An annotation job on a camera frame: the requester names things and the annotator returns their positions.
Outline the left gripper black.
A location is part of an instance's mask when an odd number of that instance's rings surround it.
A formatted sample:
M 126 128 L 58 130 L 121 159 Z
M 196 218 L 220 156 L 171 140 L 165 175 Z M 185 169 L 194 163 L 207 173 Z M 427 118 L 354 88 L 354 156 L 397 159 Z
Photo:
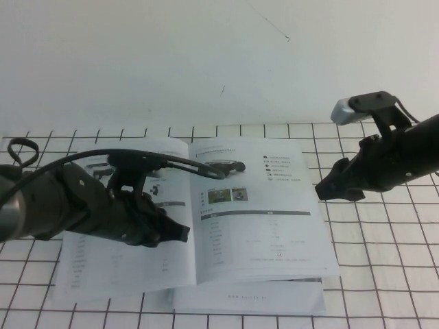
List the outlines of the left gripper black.
M 161 243 L 186 243 L 190 227 L 157 208 L 145 192 L 107 190 L 108 204 L 101 214 L 101 237 L 131 246 L 158 247 Z

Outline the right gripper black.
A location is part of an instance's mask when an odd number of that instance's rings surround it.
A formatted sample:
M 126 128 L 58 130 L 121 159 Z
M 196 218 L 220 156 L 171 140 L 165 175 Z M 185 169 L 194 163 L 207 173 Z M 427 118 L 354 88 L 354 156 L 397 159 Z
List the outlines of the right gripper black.
M 409 182 L 410 139 L 407 132 L 393 132 L 386 138 L 374 134 L 361 140 L 350 163 L 348 158 L 338 160 L 316 185 L 319 200 L 358 202 L 365 198 L 363 191 L 385 192 Z

